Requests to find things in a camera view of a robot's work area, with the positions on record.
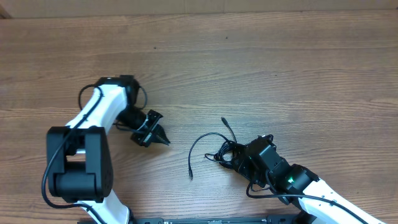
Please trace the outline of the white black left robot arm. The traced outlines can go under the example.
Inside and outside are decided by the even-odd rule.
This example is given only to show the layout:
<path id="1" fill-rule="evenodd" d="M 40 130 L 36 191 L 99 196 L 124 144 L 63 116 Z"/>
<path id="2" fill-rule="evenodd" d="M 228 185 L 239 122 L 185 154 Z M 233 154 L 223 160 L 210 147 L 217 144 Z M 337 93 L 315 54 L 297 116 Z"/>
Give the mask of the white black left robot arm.
<path id="1" fill-rule="evenodd" d="M 65 126 L 47 132 L 47 166 L 41 183 L 44 202 L 56 209 L 80 207 L 93 223 L 135 223 L 133 212 L 113 190 L 113 166 L 107 135 L 115 126 L 138 145 L 169 145 L 162 115 L 136 107 L 139 82 L 132 75 L 102 77 L 93 95 Z"/>

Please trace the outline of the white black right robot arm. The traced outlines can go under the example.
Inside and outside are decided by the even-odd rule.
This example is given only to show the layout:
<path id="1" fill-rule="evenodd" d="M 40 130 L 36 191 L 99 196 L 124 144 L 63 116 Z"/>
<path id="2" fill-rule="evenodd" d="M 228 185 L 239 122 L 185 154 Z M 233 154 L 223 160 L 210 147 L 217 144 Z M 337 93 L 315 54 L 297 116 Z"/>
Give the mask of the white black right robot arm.
<path id="1" fill-rule="evenodd" d="M 310 169 L 278 155 L 273 136 L 233 143 L 231 167 L 249 181 L 250 198 L 277 198 L 301 210 L 307 223 L 382 223 L 335 192 Z"/>

